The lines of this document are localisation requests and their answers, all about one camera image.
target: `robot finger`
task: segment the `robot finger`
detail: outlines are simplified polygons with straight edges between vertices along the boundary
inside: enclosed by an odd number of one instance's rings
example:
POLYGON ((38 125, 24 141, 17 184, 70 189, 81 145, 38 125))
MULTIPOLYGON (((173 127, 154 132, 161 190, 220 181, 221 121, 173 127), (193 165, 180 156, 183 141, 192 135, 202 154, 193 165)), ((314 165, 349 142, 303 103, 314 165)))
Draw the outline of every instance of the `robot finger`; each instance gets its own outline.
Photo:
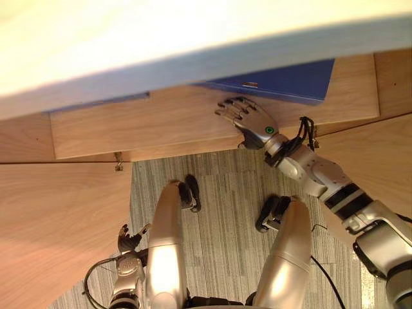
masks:
POLYGON ((235 119, 239 119, 239 116, 227 109, 218 109, 214 112, 215 114, 222 116, 224 119, 233 123, 235 119))

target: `black wire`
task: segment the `black wire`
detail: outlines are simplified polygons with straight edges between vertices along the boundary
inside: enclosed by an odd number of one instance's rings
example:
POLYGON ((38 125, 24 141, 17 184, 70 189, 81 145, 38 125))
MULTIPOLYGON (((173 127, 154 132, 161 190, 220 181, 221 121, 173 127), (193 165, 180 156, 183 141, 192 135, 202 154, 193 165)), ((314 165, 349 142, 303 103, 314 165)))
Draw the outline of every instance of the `black wire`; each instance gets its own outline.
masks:
POLYGON ((299 131, 297 135, 282 144, 281 150, 278 151, 273 158, 271 158, 271 161, 273 164, 270 164, 271 166, 278 166, 283 158, 290 156, 292 153, 296 151, 296 149, 303 144, 303 141, 308 137, 309 144, 308 147, 312 150, 315 151, 315 143, 314 143, 314 138, 315 138, 315 124, 314 121, 308 117, 301 117, 300 118, 301 125, 299 126, 299 131))
POLYGON ((333 288, 333 291, 335 292, 336 298, 341 306, 342 309, 345 309, 345 305, 342 301, 341 296, 339 295, 339 292, 336 289, 335 284, 333 283, 331 277, 329 276, 329 274, 327 273, 327 271, 325 271, 325 269, 322 267, 322 265, 314 258, 314 256, 310 256, 310 258, 316 263, 316 265, 322 270, 323 274, 326 276, 326 278, 328 278, 329 283, 331 285, 331 287, 333 288))
POLYGON ((321 228, 323 228, 323 229, 325 229, 325 230, 328 229, 327 227, 324 227, 323 225, 316 223, 316 224, 313 225, 311 232, 313 232, 316 227, 321 227, 321 228))
MULTIPOLYGON (((138 252, 133 253, 138 259, 141 260, 143 267, 145 267, 147 265, 148 252, 149 252, 148 249, 143 249, 143 250, 140 250, 138 252)), ((88 270, 86 276, 84 277, 84 281, 83 281, 84 291, 83 291, 83 294, 86 295, 86 297, 88 298, 88 301, 93 306, 93 308, 95 308, 95 309, 107 309, 105 306, 98 303, 98 301, 96 299, 94 299, 93 296, 91 296, 91 294, 90 294, 88 279, 89 279, 91 273, 94 271, 95 268, 99 267, 100 265, 107 264, 107 263, 110 263, 112 261, 116 261, 116 260, 118 260, 122 257, 124 257, 124 255, 111 257, 109 259, 103 259, 102 261, 99 261, 99 262, 95 263, 92 267, 90 267, 90 269, 88 270)))
POLYGON ((401 215, 401 214, 397 214, 397 216, 398 216, 400 219, 402 219, 402 220, 404 220, 404 221, 406 221, 406 222, 412 223, 412 219, 409 218, 409 217, 407 217, 407 216, 403 216, 403 215, 401 215))
POLYGON ((100 304, 96 299, 94 299, 93 296, 91 296, 90 291, 89 291, 89 286, 88 286, 88 279, 89 279, 91 273, 94 271, 94 269, 96 267, 98 267, 102 264, 107 264, 107 263, 110 263, 112 261, 115 261, 118 258, 119 257, 111 257, 109 259, 103 259, 102 261, 99 261, 99 262, 95 263, 92 267, 90 267, 90 269, 88 270, 86 276, 84 277, 84 282, 83 282, 84 294, 88 298, 88 301, 90 302, 90 304, 95 309, 107 309, 107 308, 105 306, 103 306, 102 304, 100 304))
MULTIPOLYGON (((324 228, 325 230, 328 229, 327 227, 324 227, 323 225, 316 223, 316 224, 314 224, 313 227, 312 227, 312 232, 314 231, 314 229, 316 228, 316 226, 322 227, 322 228, 324 228)), ((332 287, 332 290, 335 292, 336 298, 337 298, 337 300, 338 300, 341 308, 342 308, 342 309, 345 309, 345 305, 344 305, 344 303, 343 303, 343 300, 342 300, 342 298, 341 298, 341 295, 339 294, 339 292, 338 292, 335 284, 333 283, 333 281, 332 281, 331 277, 329 276, 329 274, 327 273, 327 271, 325 271, 325 269, 322 267, 322 265, 320 264, 320 262, 318 262, 318 261, 314 258, 314 256, 310 256, 310 258, 311 258, 311 259, 316 263, 316 265, 322 270, 323 274, 324 274, 324 275, 326 276, 326 278, 328 279, 329 284, 330 284, 330 286, 332 287)))

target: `black joint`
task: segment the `black joint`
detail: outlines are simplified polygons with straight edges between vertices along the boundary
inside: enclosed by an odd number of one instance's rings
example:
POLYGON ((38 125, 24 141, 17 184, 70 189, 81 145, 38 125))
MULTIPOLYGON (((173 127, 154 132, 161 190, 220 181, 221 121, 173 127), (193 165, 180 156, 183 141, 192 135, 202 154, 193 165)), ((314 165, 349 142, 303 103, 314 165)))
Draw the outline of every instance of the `black joint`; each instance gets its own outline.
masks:
POLYGON ((217 297, 192 297, 187 308, 201 307, 201 306, 243 306, 241 302, 229 301, 224 298, 217 297))
POLYGON ((412 269, 412 259, 391 268, 391 270, 388 272, 388 280, 390 280, 394 275, 409 269, 412 269))
POLYGON ((201 203, 200 203, 200 195, 199 195, 199 184, 198 184, 196 177, 194 177, 191 174, 186 175, 185 183, 189 187, 190 191, 192 192, 193 198, 196 201, 196 206, 191 208, 191 211, 200 212, 201 203))
POLYGON ((379 277, 381 279, 386 279, 386 276, 383 272, 381 272, 375 264, 372 263, 372 261, 365 255, 365 253, 362 251, 362 249, 359 247, 358 243, 355 242, 353 244, 353 251, 355 251, 356 255, 360 259, 360 261, 363 263, 363 265, 366 266, 368 269, 368 272, 370 272, 372 275, 375 277, 379 277))
POLYGON ((339 209, 335 214, 338 217, 340 217, 341 220, 346 220, 350 216, 353 216, 358 211, 368 206, 371 202, 373 202, 373 200, 366 193, 363 193, 357 198, 347 203, 344 207, 339 209))
POLYGON ((256 296, 256 292, 251 293, 247 298, 245 302, 245 306, 253 306, 253 300, 256 296))
POLYGON ((339 202, 343 201, 343 199, 347 198, 352 193, 359 190, 359 187, 354 183, 350 183, 347 186, 343 187, 339 191, 337 191, 334 195, 328 198, 324 204, 328 206, 329 209, 336 206, 339 202))

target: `robot forearm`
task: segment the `robot forearm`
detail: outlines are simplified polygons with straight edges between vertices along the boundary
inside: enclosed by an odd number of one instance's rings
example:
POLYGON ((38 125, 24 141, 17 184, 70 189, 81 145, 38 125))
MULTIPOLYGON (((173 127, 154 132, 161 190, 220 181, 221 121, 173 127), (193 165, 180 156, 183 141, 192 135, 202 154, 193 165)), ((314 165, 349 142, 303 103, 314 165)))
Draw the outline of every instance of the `robot forearm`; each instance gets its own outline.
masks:
POLYGON ((306 134, 313 134, 307 130, 311 121, 303 117, 298 136, 289 141, 279 133, 276 121, 255 102, 237 97, 218 105, 221 109, 216 114, 243 133, 246 148, 264 148, 269 165, 298 181, 305 193, 319 198, 343 221, 346 230, 360 235, 353 249, 372 274, 388 280, 389 300, 394 304, 411 301, 411 226, 381 202, 373 201, 336 163, 302 145, 306 134))
MULTIPOLYGON (((281 151, 287 138, 279 133, 265 144, 267 162, 281 151)), ((277 162, 277 168, 297 180, 305 193, 319 198, 351 234, 362 233, 353 249, 368 270, 388 280, 393 304, 412 293, 412 229, 380 201, 374 201, 334 162, 305 145, 277 162)))

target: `wooden panel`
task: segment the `wooden panel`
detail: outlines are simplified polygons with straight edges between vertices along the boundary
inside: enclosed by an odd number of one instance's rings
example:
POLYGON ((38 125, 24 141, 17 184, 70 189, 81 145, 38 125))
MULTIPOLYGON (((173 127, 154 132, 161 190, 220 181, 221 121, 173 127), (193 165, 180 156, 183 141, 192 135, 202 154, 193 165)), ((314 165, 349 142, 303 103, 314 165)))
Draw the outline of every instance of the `wooden panel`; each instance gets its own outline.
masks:
MULTIPOLYGON (((318 154, 337 162, 373 199, 412 217, 411 140, 409 114, 322 136, 318 154)), ((331 229, 346 234, 336 216, 327 218, 331 229)))
POLYGON ((375 54, 380 116, 317 126, 317 136, 412 113, 412 49, 375 54))
MULTIPOLYGON (((0 145, 0 163, 116 162, 113 153, 55 159, 47 113, 0 121, 0 145)), ((123 153, 122 158, 130 161, 127 153, 123 153)))
POLYGON ((44 308, 117 249, 131 164, 0 165, 1 308, 44 308))
MULTIPOLYGON (((217 102, 234 95, 237 94, 182 86, 154 91, 150 98, 52 113, 56 157, 130 149, 150 153, 159 147, 176 149, 183 144, 186 148, 190 143, 221 138, 227 144, 222 148, 213 146, 211 151, 235 148, 239 133, 214 114, 217 102)), ((319 106, 251 98, 261 103, 282 128, 298 125, 302 115, 312 117, 318 124, 379 115, 372 55, 337 59, 325 102, 319 106)))
POLYGON ((0 118, 411 46, 411 1, 379 2, 5 0, 0 118))

